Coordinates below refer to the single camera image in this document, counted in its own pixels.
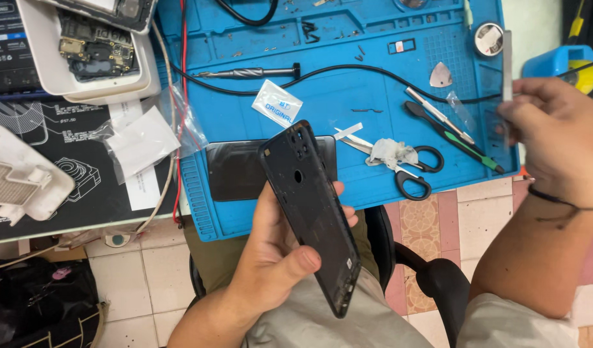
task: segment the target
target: battery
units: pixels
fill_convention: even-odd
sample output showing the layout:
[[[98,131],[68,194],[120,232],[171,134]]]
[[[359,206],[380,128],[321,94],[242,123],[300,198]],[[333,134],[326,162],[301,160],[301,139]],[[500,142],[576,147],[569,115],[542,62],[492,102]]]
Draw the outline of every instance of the battery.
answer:
[[[0,95],[41,89],[15,0],[0,0]]]

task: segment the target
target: yellow tape roll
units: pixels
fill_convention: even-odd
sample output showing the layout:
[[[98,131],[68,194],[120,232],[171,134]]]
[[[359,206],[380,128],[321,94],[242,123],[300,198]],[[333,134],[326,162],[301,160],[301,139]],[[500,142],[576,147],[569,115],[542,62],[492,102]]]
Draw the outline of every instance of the yellow tape roll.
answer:
[[[588,63],[592,63],[592,61],[587,61],[584,59],[569,61],[569,70],[581,67]],[[575,77],[572,79],[575,80],[573,81],[575,82],[575,88],[579,89],[584,94],[588,94],[593,90],[593,66],[582,69],[579,72],[576,72],[574,75]]]

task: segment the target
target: black pry tool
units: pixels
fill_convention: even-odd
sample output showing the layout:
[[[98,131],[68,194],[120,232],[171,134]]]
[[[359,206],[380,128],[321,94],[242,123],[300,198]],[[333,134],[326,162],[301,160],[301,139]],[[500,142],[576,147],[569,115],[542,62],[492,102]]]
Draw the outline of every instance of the black pry tool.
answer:
[[[425,111],[425,108],[422,107],[421,105],[419,105],[413,101],[412,102],[405,101],[404,107],[411,114],[413,114],[417,117],[420,117],[420,118],[424,118],[425,121],[429,122],[431,124],[431,126],[434,128],[434,130],[441,137],[443,137],[446,141],[453,144],[455,147],[460,149],[465,154],[472,157],[474,160],[481,162],[483,165],[490,168],[491,170],[494,170],[498,174],[505,173],[505,170],[498,163],[496,163],[496,161],[494,161],[493,159],[491,159],[485,155],[482,155],[480,153],[480,151],[476,148],[476,146],[470,145],[463,139],[456,137],[455,134],[453,134],[453,132],[451,132],[446,127],[442,126],[440,123],[436,122],[433,118],[431,118],[430,115],[428,115],[427,112]]]

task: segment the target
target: black phone back cover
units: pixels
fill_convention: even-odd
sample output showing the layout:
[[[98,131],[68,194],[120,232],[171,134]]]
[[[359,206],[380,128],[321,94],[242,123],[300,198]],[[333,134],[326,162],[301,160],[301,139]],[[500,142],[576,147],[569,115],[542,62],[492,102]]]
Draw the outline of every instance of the black phone back cover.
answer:
[[[316,279],[333,314],[343,318],[361,258],[309,123],[299,121],[268,140],[259,158],[297,240],[320,254]]]

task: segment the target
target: black bag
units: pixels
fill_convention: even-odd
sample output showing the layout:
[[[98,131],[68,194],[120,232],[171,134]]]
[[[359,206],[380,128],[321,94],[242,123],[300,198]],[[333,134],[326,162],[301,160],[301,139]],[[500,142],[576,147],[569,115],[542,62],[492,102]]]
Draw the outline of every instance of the black bag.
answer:
[[[8,261],[0,260],[0,265]],[[23,347],[50,336],[36,346],[71,340],[69,344],[80,347],[82,337],[74,338],[81,331],[86,331],[84,341],[91,343],[103,324],[103,306],[98,304],[87,259],[50,263],[33,257],[1,268],[0,346]]]

